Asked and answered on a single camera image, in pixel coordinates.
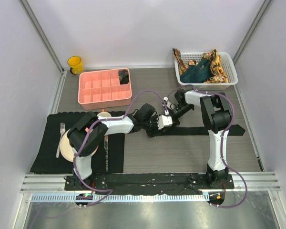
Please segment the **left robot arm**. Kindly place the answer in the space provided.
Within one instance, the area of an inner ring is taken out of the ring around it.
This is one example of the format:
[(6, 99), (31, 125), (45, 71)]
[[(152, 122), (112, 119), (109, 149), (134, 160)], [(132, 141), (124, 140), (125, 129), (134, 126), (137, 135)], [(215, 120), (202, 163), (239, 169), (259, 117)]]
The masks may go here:
[(107, 135), (136, 133), (146, 131), (162, 131), (173, 124), (168, 109), (164, 114), (153, 116), (155, 108), (144, 104), (134, 114), (125, 113), (122, 116), (97, 116), (87, 112), (68, 131), (67, 138), (74, 153), (73, 170), (76, 174), (75, 184), (81, 190), (88, 190), (92, 184), (92, 154)]

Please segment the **black tie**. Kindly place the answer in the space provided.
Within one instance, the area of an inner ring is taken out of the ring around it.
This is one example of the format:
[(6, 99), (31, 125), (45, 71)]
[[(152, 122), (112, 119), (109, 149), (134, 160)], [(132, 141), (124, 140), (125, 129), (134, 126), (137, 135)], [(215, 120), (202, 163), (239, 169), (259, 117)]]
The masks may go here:
[[(156, 128), (147, 128), (146, 133), (148, 137), (156, 136), (208, 136), (206, 127), (165, 127), (161, 130)], [(229, 136), (243, 136), (245, 129), (240, 125), (231, 125), (229, 128)]]

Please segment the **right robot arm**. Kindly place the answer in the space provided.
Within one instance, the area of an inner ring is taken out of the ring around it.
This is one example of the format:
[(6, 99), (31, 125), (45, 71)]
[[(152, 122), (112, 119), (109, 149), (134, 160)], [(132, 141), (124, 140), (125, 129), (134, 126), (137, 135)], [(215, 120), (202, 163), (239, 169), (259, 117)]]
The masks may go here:
[(203, 124), (210, 140), (205, 181), (210, 188), (217, 188), (228, 179), (229, 174), (226, 142), (234, 121), (233, 104), (223, 92), (208, 94), (198, 90), (177, 89), (174, 96), (181, 108), (198, 106), (201, 109)]

